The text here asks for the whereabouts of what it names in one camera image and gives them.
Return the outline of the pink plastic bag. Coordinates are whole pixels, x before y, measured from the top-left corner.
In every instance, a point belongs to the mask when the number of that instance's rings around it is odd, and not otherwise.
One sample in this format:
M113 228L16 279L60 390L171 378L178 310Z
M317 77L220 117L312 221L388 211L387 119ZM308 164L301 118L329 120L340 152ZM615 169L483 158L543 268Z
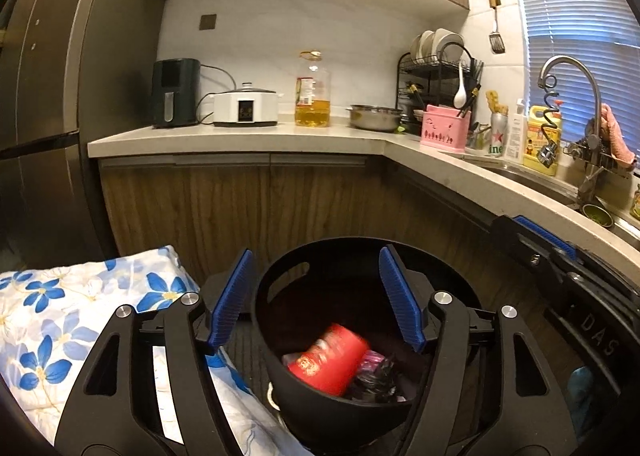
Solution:
M373 350L367 350L360 361L357 376L375 377L378 368L385 362L385 356Z

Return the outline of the red paper cup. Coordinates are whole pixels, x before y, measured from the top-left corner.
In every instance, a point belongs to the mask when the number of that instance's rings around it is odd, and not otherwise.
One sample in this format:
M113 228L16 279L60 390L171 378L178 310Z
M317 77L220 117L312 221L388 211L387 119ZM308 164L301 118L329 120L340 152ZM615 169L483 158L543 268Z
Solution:
M334 324L307 351L288 363L288 370L314 390L342 396L369 349L366 340Z

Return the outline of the black plastic bag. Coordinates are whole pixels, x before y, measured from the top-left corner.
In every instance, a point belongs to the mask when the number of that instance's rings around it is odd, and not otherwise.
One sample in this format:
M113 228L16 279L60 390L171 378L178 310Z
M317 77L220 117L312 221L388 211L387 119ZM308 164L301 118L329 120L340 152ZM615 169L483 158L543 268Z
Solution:
M405 375L398 359L385 358L375 377L358 377L349 383L344 398L369 404L395 404L411 401L416 396L416 386Z

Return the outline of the black round trash bin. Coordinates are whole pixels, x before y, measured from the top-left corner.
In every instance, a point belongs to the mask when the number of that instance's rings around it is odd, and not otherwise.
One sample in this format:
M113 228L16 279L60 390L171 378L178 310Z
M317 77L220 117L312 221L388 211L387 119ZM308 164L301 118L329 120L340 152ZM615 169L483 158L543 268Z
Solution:
M286 425L325 455L396 428L400 454L446 454L479 304L454 268L401 242L337 237L287 252L253 302Z

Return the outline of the white soap bottle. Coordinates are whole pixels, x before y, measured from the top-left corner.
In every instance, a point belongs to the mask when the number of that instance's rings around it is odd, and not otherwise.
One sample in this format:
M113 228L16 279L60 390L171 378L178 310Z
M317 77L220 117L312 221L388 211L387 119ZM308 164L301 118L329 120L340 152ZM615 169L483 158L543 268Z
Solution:
M504 156L517 164L521 164L523 162L527 128L526 109L522 98L516 101L514 109L509 110L508 125L509 129L506 134Z

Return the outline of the floral blue white tablecloth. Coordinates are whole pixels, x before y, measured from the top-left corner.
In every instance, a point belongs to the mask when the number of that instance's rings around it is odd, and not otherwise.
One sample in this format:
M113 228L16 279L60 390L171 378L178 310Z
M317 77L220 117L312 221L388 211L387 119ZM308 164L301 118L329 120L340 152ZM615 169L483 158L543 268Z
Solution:
M115 309L159 311L200 287L174 247L101 262L1 271L1 378L53 445L82 365ZM153 348L160 434L182 442L164 348ZM311 455L259 402L224 348L207 355L210 379L242 455Z

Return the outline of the yellow detergent bottle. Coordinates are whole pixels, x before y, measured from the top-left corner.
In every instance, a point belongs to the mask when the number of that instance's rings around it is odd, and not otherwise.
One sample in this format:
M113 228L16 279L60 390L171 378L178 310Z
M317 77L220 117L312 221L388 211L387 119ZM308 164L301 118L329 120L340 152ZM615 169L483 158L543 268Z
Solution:
M528 111L526 135L524 143L523 164L529 169L546 176L556 176L560 156L562 135L562 114L559 110L548 109L547 106L533 105ZM552 141L556 152L549 167L539 159L540 150Z

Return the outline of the pink utensil basket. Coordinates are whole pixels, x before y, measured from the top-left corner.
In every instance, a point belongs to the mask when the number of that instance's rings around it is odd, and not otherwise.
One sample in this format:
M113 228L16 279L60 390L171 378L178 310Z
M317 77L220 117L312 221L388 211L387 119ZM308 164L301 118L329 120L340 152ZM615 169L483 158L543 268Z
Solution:
M448 152L463 153L470 128L471 114L459 109L427 105L423 112L421 143Z

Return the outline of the white ceramic spoon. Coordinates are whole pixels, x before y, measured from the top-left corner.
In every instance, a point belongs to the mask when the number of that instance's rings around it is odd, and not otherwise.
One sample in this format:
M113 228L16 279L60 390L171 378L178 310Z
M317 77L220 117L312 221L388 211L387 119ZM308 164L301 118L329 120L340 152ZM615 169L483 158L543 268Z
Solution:
M454 94L454 108L462 109L466 103L466 90L464 85L463 65L458 63L458 80L459 86L456 94Z

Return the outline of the wooden lower cabinets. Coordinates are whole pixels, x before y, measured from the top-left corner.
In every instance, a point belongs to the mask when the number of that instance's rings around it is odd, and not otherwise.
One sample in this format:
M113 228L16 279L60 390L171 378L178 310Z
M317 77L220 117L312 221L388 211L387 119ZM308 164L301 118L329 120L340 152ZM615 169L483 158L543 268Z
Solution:
M491 245L494 217L471 198L381 156L177 155L102 160L121 254L169 245L203 283L241 248L260 266L312 240L373 236L417 246L472 285L485 308L515 306L555 376L580 358L544 317L533 275Z

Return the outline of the hanging metal spatula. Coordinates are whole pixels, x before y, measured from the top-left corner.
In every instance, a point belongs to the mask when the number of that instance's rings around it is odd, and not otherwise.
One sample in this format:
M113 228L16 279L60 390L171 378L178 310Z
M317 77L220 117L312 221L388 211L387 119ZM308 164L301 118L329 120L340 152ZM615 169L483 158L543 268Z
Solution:
M506 46L504 45L502 35L499 31L498 22L498 7L501 4L501 0L488 0L489 6L494 11L494 26L489 34L489 44L491 52L494 54L504 54L506 52Z

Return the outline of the black dish rack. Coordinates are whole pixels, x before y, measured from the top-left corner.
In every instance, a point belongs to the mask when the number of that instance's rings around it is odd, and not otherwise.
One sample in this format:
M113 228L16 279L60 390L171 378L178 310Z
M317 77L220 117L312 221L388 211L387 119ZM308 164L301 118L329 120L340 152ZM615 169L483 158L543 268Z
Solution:
M461 34L438 28L424 30L401 55L396 70L396 108L401 110L400 130L419 135L422 112L428 104L454 107L459 86L458 63L462 62L466 103L459 109L474 116L480 94L484 63L464 45Z

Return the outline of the cooking oil bottle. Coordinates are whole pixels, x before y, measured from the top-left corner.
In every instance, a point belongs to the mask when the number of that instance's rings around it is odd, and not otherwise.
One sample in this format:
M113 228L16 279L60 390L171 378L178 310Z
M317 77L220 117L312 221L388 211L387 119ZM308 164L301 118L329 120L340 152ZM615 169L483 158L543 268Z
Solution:
M331 74L322 63L322 53L319 50L300 52L295 86L295 123L301 127L327 127L330 99Z

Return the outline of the white electric cooker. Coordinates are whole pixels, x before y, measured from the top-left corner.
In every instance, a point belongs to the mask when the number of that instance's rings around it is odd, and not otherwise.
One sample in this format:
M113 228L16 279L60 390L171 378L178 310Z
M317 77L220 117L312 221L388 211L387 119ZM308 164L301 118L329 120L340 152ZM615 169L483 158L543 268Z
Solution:
M217 127L270 127L277 123L276 91L243 82L239 89L213 97L213 124Z

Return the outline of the brown wall socket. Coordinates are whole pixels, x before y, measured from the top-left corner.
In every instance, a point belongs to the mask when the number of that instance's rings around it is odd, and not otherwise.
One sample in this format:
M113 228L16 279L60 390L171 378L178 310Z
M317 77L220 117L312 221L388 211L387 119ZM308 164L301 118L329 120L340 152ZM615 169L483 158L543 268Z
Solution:
M216 28L217 23L217 15L216 14L203 14L200 17L200 22L198 23L198 30L213 30Z

